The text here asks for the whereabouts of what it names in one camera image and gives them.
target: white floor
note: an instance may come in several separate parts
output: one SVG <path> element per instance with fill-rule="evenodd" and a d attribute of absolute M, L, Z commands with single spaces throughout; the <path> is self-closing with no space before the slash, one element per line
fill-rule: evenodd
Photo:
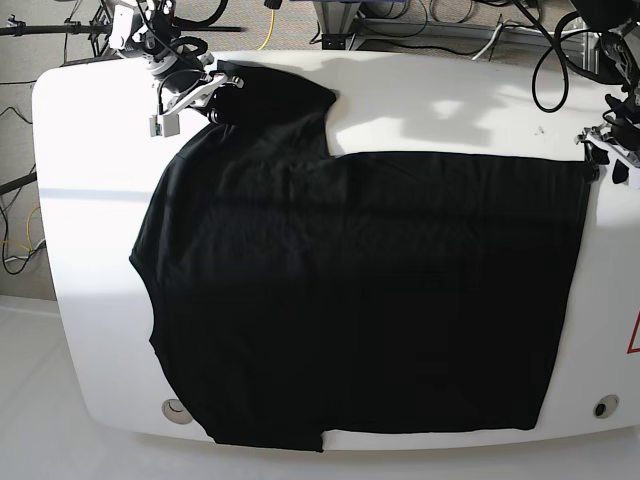
<path fill-rule="evenodd" d="M 126 409 L 127 399 L 114 408 Z M 501 447 L 325 454 L 220 447 L 113 430 L 95 423 L 84 408 L 56 303 L 0 296 L 3 480 L 626 480 L 639 475 L 638 428 Z"/>

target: black cable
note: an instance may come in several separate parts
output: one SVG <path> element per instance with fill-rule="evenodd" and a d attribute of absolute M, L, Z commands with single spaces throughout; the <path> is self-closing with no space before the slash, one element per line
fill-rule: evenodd
<path fill-rule="evenodd" d="M 424 10 L 424 24 L 422 25 L 420 30 L 418 30 L 417 32 L 410 33 L 408 35 L 390 35 L 388 33 L 377 32 L 373 28 L 368 27 L 367 25 L 363 25 L 362 23 L 360 23 L 360 26 L 366 28 L 370 32 L 375 33 L 376 35 L 382 35 L 384 37 L 389 37 L 389 38 L 410 38 L 410 37 L 415 37 L 416 35 L 420 35 L 422 32 L 425 31 L 425 29 L 427 28 L 427 25 L 429 24 L 429 13 L 427 12 L 427 7 L 425 6 L 423 0 L 418 0 L 418 1 L 420 2 L 420 5 L 422 6 L 422 9 Z"/>
<path fill-rule="evenodd" d="M 572 72 L 577 73 L 581 77 L 587 78 L 587 79 L 589 79 L 589 80 L 591 80 L 593 82 L 600 83 L 602 85 L 620 85 L 620 82 L 616 82 L 614 80 L 608 80 L 608 79 L 602 78 L 597 73 L 593 73 L 593 72 L 590 72 L 589 70 L 585 70 L 584 68 L 579 67 L 578 65 L 573 63 L 573 61 L 564 54 L 564 51 L 562 50 L 562 45 L 560 44 L 560 42 L 562 41 L 561 40 L 562 31 L 569 24 L 569 22 L 572 22 L 573 20 L 576 20 L 578 18 L 580 18 L 580 14 L 578 12 L 571 12 L 571 13 L 568 13 L 567 15 L 565 15 L 564 17 L 562 17 L 560 19 L 560 21 L 558 22 L 558 25 L 556 26 L 556 30 L 555 30 L 554 47 L 558 51 L 562 52 L 562 55 L 565 57 L 565 60 L 567 62 L 567 67 Z"/>
<path fill-rule="evenodd" d="M 73 5 L 73 8 L 71 9 L 71 13 L 69 14 L 69 18 L 67 18 L 64 23 L 71 23 L 71 20 L 73 20 L 73 16 L 76 14 L 76 12 L 78 11 L 78 9 L 80 8 L 80 5 L 82 5 L 82 2 L 84 2 L 84 0 L 76 0 L 76 3 Z M 69 42 L 69 34 L 65 33 L 64 34 L 64 48 L 62 50 L 62 63 L 65 64 L 67 63 L 67 44 Z"/>
<path fill-rule="evenodd" d="M 569 39 L 571 37 L 575 37 L 576 35 L 582 35 L 582 34 L 585 34 L 585 33 L 592 33 L 592 32 L 593 32 L 593 30 L 588 30 L 588 29 L 587 30 L 579 30 L 577 32 L 571 32 L 571 33 L 565 35 L 564 37 L 562 37 L 560 42 L 564 42 L 565 40 L 567 40 L 567 39 Z M 553 47 L 549 47 L 549 49 L 546 52 L 544 52 L 544 54 L 540 57 L 540 60 L 538 60 L 538 63 L 536 64 L 536 67 L 533 69 L 531 93 L 533 95 L 534 102 L 536 102 L 536 105 L 539 104 L 539 102 L 538 102 L 538 92 L 537 92 L 537 87 L 536 87 L 536 85 L 538 83 L 538 74 L 540 73 L 540 69 L 542 68 L 542 64 L 547 59 L 549 54 L 551 54 L 551 52 L 553 52 L 553 50 L 554 50 Z M 567 92 L 568 92 L 568 86 L 569 86 L 569 83 L 565 82 L 565 87 L 566 87 Z"/>
<path fill-rule="evenodd" d="M 29 170 L 28 175 L 31 175 L 34 170 L 36 169 L 36 165 L 34 164 L 33 167 L 31 167 L 31 170 Z M 16 203 L 16 200 L 18 199 L 18 196 L 20 195 L 20 193 L 22 192 L 22 189 L 25 187 L 26 185 L 21 186 L 18 191 L 16 192 L 16 194 L 13 196 L 13 198 L 11 200 L 9 200 L 9 203 L 7 203 L 4 206 L 4 209 L 8 212 L 11 207 L 13 207 L 13 204 Z"/>
<path fill-rule="evenodd" d="M 553 41 L 553 38 L 551 37 L 551 35 L 549 35 L 549 32 L 547 32 L 547 30 L 542 26 L 542 24 L 538 21 L 538 19 L 536 19 L 533 15 L 531 15 L 531 13 L 529 13 L 529 11 L 524 7 L 524 5 L 522 5 L 520 0 L 511 0 L 511 1 L 516 6 L 516 8 L 520 10 L 520 13 L 522 13 L 525 17 L 527 17 L 527 19 L 529 19 L 529 21 L 538 30 L 540 30 L 540 33 L 544 35 L 544 37 L 549 42 L 549 45 L 552 46 L 552 49 L 555 50 L 556 55 L 558 55 L 558 60 L 560 61 L 560 68 L 562 69 L 562 80 L 564 82 L 564 87 L 562 91 L 562 98 L 560 99 L 560 102 L 555 107 L 553 108 L 544 107 L 538 100 L 538 94 L 536 90 L 536 78 L 537 78 L 536 75 L 533 76 L 532 82 L 531 82 L 531 93 L 533 95 L 533 101 L 536 104 L 536 106 L 545 113 L 555 113 L 558 110 L 560 110 L 565 103 L 567 103 L 567 99 L 569 98 L 569 71 L 567 70 L 567 57 L 562 52 L 562 50 L 560 50 L 557 47 L 557 45 Z"/>
<path fill-rule="evenodd" d="M 431 15 L 431 18 L 433 20 L 435 20 L 436 22 L 444 23 L 436 15 L 436 11 L 435 11 L 436 2 L 437 2 L 437 0 L 429 0 L 429 15 Z M 473 6 L 474 5 L 475 5 L 474 1 L 473 0 L 469 0 L 469 10 L 467 11 L 466 15 L 464 17 L 462 17 L 460 20 L 456 21 L 456 22 L 447 22 L 447 23 L 464 23 L 464 22 L 466 22 L 467 20 L 469 20 L 469 18 L 471 18 L 471 15 L 473 15 Z"/>
<path fill-rule="evenodd" d="M 22 120 L 24 123 L 28 124 L 28 125 L 33 125 L 33 122 L 30 121 L 29 119 L 27 119 L 24 115 L 22 115 L 18 110 L 15 109 L 15 107 L 7 107 L 5 108 L 2 113 L 0 113 L 0 117 L 2 115 L 4 115 L 5 113 L 7 113 L 9 110 L 11 110 L 13 113 L 15 113 L 20 120 Z"/>
<path fill-rule="evenodd" d="M 27 82 L 0 82 L 0 85 L 31 85 L 36 82 L 37 80 L 29 80 Z"/>
<path fill-rule="evenodd" d="M 220 17 L 222 17 L 222 14 L 227 9 L 228 3 L 229 3 L 229 0 L 220 0 L 220 5 L 218 5 L 218 8 L 216 9 L 216 11 L 213 12 L 213 15 L 211 15 L 209 18 L 206 18 L 202 21 L 194 21 L 194 20 L 188 20 L 186 18 L 174 17 L 173 24 L 176 27 L 185 27 L 185 28 L 186 27 L 209 27 L 214 23 L 216 23 L 218 20 L 220 20 Z"/>
<path fill-rule="evenodd" d="M 386 43 L 388 45 L 393 45 L 395 47 L 400 47 L 400 48 L 407 48 L 409 50 L 442 50 L 443 52 L 449 52 L 449 53 L 452 53 L 454 55 L 461 55 L 461 56 L 475 55 L 480 50 L 482 50 L 482 48 L 479 48 L 479 49 L 474 50 L 472 52 L 460 52 L 460 51 L 454 50 L 452 48 L 439 47 L 439 46 L 436 46 L 436 45 L 403 45 L 402 43 L 394 42 L 394 41 L 391 41 L 391 40 L 367 40 L 367 41 L 369 41 L 369 42 Z"/>
<path fill-rule="evenodd" d="M 149 23 L 149 20 L 147 20 L 147 17 L 144 14 L 144 10 L 142 10 L 142 4 L 140 3 L 140 0 L 136 0 L 136 4 L 138 5 L 138 11 L 140 12 L 140 17 L 142 18 L 142 23 L 144 23 L 145 27 L 147 27 L 147 29 L 149 30 L 149 33 L 151 33 L 151 35 L 153 35 L 153 37 L 158 41 L 158 43 L 160 45 L 162 45 L 165 49 L 167 49 L 171 53 L 173 53 L 183 63 L 189 65 L 189 67 L 194 68 L 194 69 L 202 69 L 202 65 L 200 65 L 199 63 L 196 64 L 195 62 L 191 62 L 188 58 L 186 58 L 183 55 L 179 54 L 177 50 L 175 50 L 174 48 L 171 47 L 171 45 L 167 44 L 164 40 L 162 40 L 156 34 L 156 32 L 153 30 L 153 27 L 151 27 L 151 24 Z"/>

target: yellow cable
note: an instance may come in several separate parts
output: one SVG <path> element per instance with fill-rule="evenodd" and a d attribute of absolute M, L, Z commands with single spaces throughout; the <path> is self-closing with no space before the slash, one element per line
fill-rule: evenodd
<path fill-rule="evenodd" d="M 271 10 L 271 26 L 269 27 L 269 34 L 267 35 L 267 39 L 264 41 L 264 43 L 258 50 L 264 50 L 264 47 L 266 47 L 269 44 L 269 40 L 271 40 L 271 35 L 273 34 L 273 26 L 275 25 L 275 23 L 276 23 L 276 11 Z"/>
<path fill-rule="evenodd" d="M 38 210 L 40 210 L 40 207 L 35 207 L 31 210 L 29 218 L 27 219 L 27 241 L 29 242 L 29 252 L 33 251 L 33 245 L 31 245 L 31 217 L 33 217 L 33 214 Z"/>
<path fill-rule="evenodd" d="M 31 249 L 29 247 L 27 247 L 26 245 L 22 245 L 21 243 L 3 241 L 2 245 L 11 245 L 12 243 L 14 245 L 17 245 L 20 248 L 24 248 L 27 252 L 31 253 Z"/>

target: metal bracket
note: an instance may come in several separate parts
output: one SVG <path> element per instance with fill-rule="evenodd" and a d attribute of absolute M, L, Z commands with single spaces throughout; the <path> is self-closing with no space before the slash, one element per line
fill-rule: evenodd
<path fill-rule="evenodd" d="M 591 143 L 600 150 L 607 152 L 609 160 L 615 165 L 616 161 L 629 168 L 629 186 L 634 190 L 640 190 L 640 159 L 635 152 L 631 152 L 615 141 L 609 133 L 603 133 L 605 125 L 585 129 L 578 135 L 577 143 Z"/>
<path fill-rule="evenodd" d="M 179 113 L 188 107 L 203 108 L 211 100 L 213 93 L 223 85 L 233 85 L 238 88 L 244 86 L 244 81 L 238 77 L 227 77 L 224 73 L 217 73 L 205 85 L 194 88 L 184 97 L 175 97 L 169 102 L 169 108 L 162 115 L 153 115 L 149 119 L 149 133 L 152 137 L 172 137 L 180 134 Z"/>

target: red triangle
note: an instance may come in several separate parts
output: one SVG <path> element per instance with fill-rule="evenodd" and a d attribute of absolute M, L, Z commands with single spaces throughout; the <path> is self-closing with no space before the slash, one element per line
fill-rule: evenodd
<path fill-rule="evenodd" d="M 627 354 L 640 352 L 640 338 L 638 338 L 638 345 L 636 345 L 636 336 L 638 335 L 638 326 L 640 326 L 640 313 L 638 313 L 636 326 L 633 329 L 633 335 L 631 335 L 631 342 L 629 342 L 629 350 L 627 350 Z"/>

